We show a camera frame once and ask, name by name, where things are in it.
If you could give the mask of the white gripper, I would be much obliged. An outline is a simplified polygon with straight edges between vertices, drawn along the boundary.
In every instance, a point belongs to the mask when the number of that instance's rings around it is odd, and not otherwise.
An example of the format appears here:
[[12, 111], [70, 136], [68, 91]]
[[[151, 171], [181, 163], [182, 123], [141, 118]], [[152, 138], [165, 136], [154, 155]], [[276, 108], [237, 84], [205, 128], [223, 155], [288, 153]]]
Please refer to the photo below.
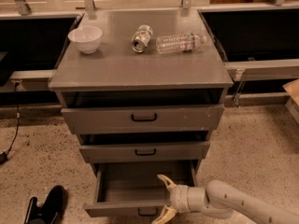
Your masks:
[[164, 182], [165, 187], [170, 191], [170, 202], [172, 206], [165, 205], [161, 214], [151, 224], [166, 224], [177, 212], [187, 213], [190, 211], [188, 204], [188, 190], [186, 185], [176, 185], [166, 175], [158, 174], [157, 177]]

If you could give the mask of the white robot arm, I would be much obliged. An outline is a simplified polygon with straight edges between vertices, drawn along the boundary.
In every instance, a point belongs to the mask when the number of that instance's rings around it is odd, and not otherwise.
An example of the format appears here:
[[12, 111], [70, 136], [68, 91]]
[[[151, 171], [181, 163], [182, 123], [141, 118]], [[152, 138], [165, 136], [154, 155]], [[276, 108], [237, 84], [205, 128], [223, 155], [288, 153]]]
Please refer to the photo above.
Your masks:
[[234, 211], [256, 224], [299, 224], [299, 216], [273, 204], [261, 201], [220, 180], [210, 181], [205, 188], [175, 184], [166, 175], [158, 175], [169, 191], [170, 204], [152, 224], [165, 224], [177, 213], [199, 212], [208, 217], [229, 218]]

